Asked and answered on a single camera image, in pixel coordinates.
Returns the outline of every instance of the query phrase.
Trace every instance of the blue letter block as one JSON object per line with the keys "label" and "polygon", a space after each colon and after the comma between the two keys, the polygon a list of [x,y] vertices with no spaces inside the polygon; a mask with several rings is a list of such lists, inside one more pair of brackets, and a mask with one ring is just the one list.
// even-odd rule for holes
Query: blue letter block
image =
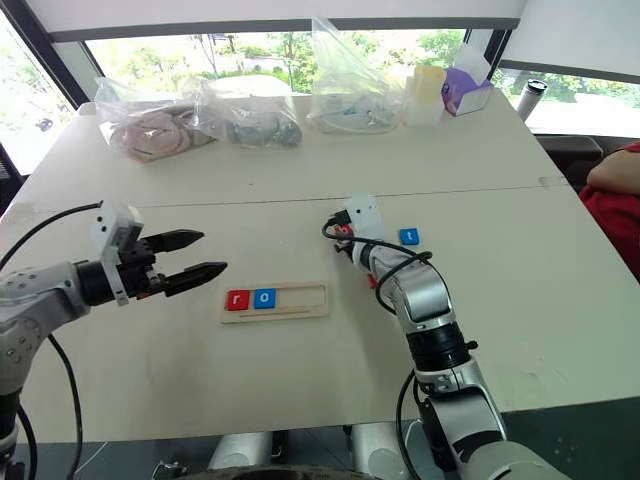
{"label": "blue letter block", "polygon": [[261,288],[253,292],[253,308],[276,308],[276,289]]}
{"label": "blue letter block", "polygon": [[403,228],[400,230],[400,243],[403,245],[418,245],[420,234],[417,228]]}

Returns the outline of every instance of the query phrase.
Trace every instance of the window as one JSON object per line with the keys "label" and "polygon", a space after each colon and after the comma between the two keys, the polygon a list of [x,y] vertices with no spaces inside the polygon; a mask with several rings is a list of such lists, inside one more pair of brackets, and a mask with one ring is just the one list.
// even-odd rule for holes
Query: window
{"label": "window", "polygon": [[[415,65],[449,66],[464,30],[345,32],[375,67],[404,79]],[[139,90],[175,92],[194,75],[272,75],[310,93],[316,69],[310,32],[234,33],[92,40],[108,77]]]}
{"label": "window", "polygon": [[31,174],[73,116],[73,108],[0,12],[0,141],[18,171]]}
{"label": "window", "polygon": [[516,107],[530,78],[549,85],[527,119],[534,133],[640,138],[640,85],[505,68],[492,81]]}

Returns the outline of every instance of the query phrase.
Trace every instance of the red shirt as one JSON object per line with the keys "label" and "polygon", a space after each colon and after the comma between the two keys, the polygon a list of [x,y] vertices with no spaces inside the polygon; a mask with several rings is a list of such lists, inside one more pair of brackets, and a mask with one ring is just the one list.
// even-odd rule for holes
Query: red shirt
{"label": "red shirt", "polygon": [[[640,142],[624,150],[640,153]],[[640,197],[588,185],[580,192],[580,199],[640,282]]]}

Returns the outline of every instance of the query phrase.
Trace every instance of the clear plastic bag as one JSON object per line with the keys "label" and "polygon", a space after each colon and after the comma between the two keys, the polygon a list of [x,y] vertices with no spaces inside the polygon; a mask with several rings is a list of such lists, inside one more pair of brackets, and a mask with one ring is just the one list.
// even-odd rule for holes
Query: clear plastic bag
{"label": "clear plastic bag", "polygon": [[318,71],[308,119],[325,133],[384,133],[400,122],[403,88],[367,64],[329,20],[312,19]]}
{"label": "clear plastic bag", "polygon": [[107,145],[124,155],[148,162],[199,147],[213,138],[191,126],[192,100],[167,99],[115,80],[98,78],[96,113]]}
{"label": "clear plastic bag", "polygon": [[247,75],[192,81],[192,125],[219,140],[250,147],[293,147],[302,140],[289,86],[274,77]]}

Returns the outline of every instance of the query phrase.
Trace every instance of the black chair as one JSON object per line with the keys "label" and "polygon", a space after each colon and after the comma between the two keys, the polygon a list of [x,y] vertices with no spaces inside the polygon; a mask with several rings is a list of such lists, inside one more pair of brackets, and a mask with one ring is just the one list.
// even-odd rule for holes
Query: black chair
{"label": "black chair", "polygon": [[5,212],[23,183],[24,177],[0,143],[0,215]]}

